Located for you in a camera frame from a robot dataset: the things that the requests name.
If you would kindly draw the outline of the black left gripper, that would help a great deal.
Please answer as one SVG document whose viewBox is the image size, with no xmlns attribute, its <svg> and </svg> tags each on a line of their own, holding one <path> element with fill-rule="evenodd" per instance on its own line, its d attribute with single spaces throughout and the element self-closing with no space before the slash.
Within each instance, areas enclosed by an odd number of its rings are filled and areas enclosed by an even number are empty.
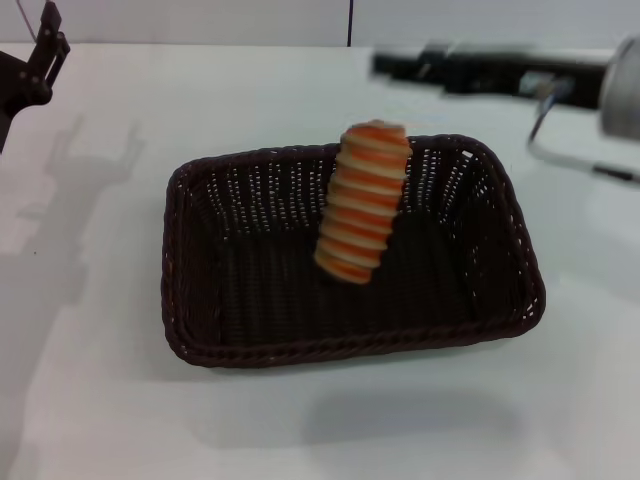
<svg viewBox="0 0 640 480">
<path fill-rule="evenodd" d="M 50 102 L 51 89 L 70 52 L 66 36 L 60 30 L 61 23 L 56 4 L 46 1 L 28 61 L 1 53 L 2 113 L 18 113 Z"/>
</svg>

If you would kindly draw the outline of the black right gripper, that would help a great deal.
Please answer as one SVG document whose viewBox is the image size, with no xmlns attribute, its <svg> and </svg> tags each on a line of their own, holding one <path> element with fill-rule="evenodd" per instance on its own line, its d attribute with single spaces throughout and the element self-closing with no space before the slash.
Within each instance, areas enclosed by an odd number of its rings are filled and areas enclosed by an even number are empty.
<svg viewBox="0 0 640 480">
<path fill-rule="evenodd" d="M 436 88 L 451 95 L 551 98 L 582 109 L 599 107 L 610 64 L 609 59 L 479 45 L 376 50 L 372 55 L 372 69 L 395 70 L 389 74 L 394 82 Z"/>
</svg>

